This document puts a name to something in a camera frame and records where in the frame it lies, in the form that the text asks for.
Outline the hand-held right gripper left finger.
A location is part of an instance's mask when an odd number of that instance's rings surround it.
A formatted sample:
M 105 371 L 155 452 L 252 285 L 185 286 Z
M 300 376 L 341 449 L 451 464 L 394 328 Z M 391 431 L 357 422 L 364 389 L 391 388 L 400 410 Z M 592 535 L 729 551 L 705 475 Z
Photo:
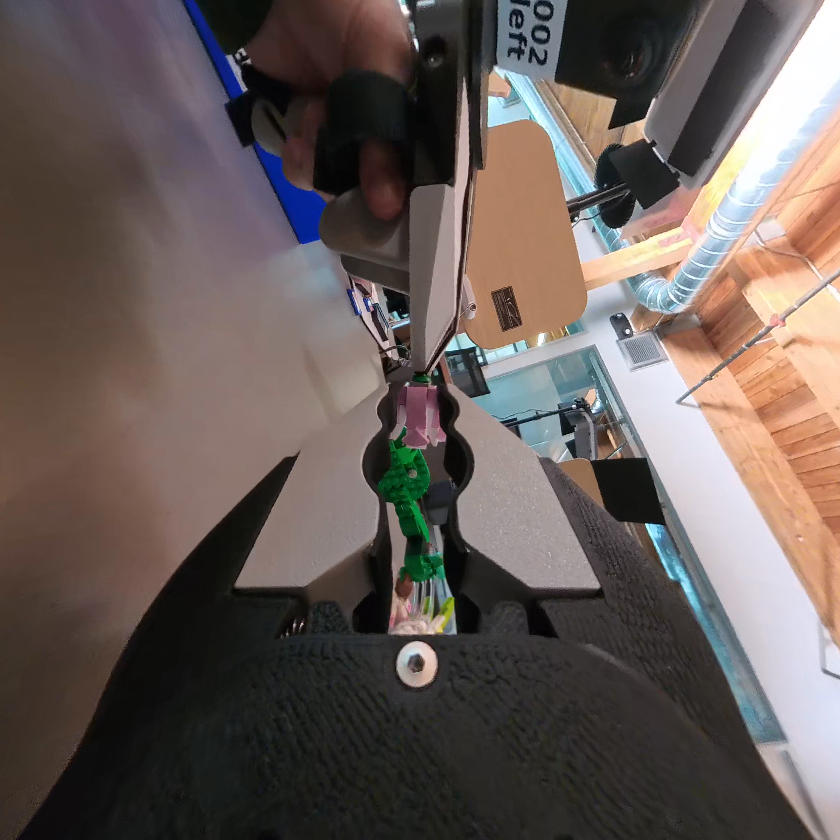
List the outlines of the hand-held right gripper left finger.
M 375 490 L 386 458 L 388 385 L 306 438 L 234 583 L 237 595 L 335 602 L 359 628 L 384 633 L 391 545 Z

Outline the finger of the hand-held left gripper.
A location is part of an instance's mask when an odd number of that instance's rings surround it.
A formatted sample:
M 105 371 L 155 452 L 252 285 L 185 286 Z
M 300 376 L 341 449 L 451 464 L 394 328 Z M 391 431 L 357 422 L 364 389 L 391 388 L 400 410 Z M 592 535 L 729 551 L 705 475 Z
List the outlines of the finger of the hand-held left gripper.
M 408 299 L 411 365 L 428 375 L 459 319 L 461 194 L 450 185 L 415 188 L 407 209 L 390 221 L 374 217 L 360 188 L 334 198 L 319 235 L 354 279 Z
M 466 285 L 466 263 L 473 224 L 476 164 L 470 135 L 469 90 L 458 94 L 455 123 L 455 170 L 451 184 L 442 186 L 437 242 L 427 304 L 427 374 L 431 375 L 460 321 Z

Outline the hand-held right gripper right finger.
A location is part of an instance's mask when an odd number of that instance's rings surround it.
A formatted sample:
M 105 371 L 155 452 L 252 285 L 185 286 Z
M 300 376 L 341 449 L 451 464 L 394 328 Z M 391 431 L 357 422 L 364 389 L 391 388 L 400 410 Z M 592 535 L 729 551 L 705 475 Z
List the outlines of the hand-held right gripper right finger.
M 602 585 L 540 458 L 454 385 L 441 397 L 444 467 L 454 486 L 444 561 L 461 634 L 513 605 L 553 634 L 548 606 L 598 603 Z

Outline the green lego plant model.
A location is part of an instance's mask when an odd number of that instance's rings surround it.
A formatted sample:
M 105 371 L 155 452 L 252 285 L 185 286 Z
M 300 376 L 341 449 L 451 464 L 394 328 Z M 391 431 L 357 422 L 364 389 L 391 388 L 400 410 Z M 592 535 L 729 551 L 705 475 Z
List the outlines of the green lego plant model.
M 421 583 L 444 579 L 444 562 L 432 546 L 429 526 L 420 506 L 431 485 L 424 452 L 447 439 L 439 417 L 438 389 L 404 384 L 395 402 L 395 422 L 389 433 L 390 464 L 379 480 L 380 496 L 394 508 L 406 540 L 402 566 L 395 582 Z

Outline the person's left hand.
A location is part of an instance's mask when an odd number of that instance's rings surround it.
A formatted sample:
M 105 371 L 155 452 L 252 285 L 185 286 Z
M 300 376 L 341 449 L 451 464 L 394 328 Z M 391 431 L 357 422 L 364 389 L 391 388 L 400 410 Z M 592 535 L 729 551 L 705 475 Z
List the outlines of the person's left hand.
M 245 45 L 254 67 L 302 96 L 298 127 L 281 152 L 286 178 L 312 189 L 318 132 L 329 86 L 347 70 L 381 73 L 405 87 L 413 77 L 413 47 L 398 2 L 277 1 Z

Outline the wooden hanging board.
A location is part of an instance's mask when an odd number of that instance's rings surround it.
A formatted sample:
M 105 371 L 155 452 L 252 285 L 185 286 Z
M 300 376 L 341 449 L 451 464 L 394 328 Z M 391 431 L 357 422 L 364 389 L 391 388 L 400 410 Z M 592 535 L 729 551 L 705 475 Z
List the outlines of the wooden hanging board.
M 465 330 L 496 350 L 577 321 L 587 292 L 549 135 L 520 120 L 489 129 L 487 141 L 465 268 L 476 314 Z
M 596 505 L 605 509 L 602 493 L 598 485 L 592 462 L 585 458 L 572 458 L 559 462 L 563 473 L 581 488 Z

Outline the black hanging panel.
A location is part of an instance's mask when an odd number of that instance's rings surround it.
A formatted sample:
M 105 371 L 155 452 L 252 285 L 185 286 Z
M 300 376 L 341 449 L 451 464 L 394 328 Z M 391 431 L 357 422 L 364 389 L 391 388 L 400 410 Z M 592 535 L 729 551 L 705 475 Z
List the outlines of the black hanging panel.
M 666 524 L 647 458 L 604 458 L 590 462 L 605 510 L 620 522 Z

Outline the blue storage bin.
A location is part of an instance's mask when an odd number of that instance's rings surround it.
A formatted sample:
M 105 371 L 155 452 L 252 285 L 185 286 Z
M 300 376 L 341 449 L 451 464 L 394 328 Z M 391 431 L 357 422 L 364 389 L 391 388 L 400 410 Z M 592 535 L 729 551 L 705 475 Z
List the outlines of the blue storage bin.
M 225 54 L 210 29 L 197 2 L 182 1 L 207 57 L 224 90 L 224 109 L 245 92 L 235 59 Z M 279 157 L 261 145 L 250 145 L 249 154 L 255 158 L 281 205 L 290 227 L 300 244 L 306 245 L 319 239 L 319 221 L 326 203 L 314 192 L 306 192 L 290 184 Z

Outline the grey studio light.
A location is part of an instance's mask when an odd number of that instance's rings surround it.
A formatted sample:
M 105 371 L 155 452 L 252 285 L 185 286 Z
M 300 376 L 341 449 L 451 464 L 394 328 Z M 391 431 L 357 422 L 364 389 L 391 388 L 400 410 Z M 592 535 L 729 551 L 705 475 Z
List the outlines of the grey studio light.
M 682 187 L 693 191 L 708 182 L 822 5 L 700 2 L 644 125 Z

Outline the black stand mount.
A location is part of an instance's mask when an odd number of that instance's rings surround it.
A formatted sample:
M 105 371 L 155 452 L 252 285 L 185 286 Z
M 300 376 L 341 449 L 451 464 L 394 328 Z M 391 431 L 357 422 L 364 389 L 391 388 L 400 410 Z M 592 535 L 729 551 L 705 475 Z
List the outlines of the black stand mount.
M 570 221 L 586 212 L 610 229 L 623 228 L 636 206 L 649 209 L 679 187 L 679 177 L 655 151 L 655 144 L 638 140 L 612 143 L 595 162 L 595 189 L 567 201 Z

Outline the white wall vent grille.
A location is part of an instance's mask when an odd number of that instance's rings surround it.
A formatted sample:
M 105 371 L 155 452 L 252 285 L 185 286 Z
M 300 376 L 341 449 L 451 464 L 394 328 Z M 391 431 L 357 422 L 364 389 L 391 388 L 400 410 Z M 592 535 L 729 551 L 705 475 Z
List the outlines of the white wall vent grille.
M 637 332 L 618 339 L 616 346 L 630 372 L 641 371 L 669 361 L 656 332 Z

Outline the silver elbow ventilation duct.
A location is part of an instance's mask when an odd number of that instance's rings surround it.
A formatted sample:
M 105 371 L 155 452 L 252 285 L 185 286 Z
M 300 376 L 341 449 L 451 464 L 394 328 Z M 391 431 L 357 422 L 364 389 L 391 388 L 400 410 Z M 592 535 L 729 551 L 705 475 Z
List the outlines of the silver elbow ventilation duct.
M 627 279 L 638 305 L 665 315 L 686 312 L 694 305 L 769 207 L 804 171 L 806 160 L 838 114 L 838 101 L 835 80 L 790 138 L 772 140 L 751 154 L 670 280 L 653 271 Z

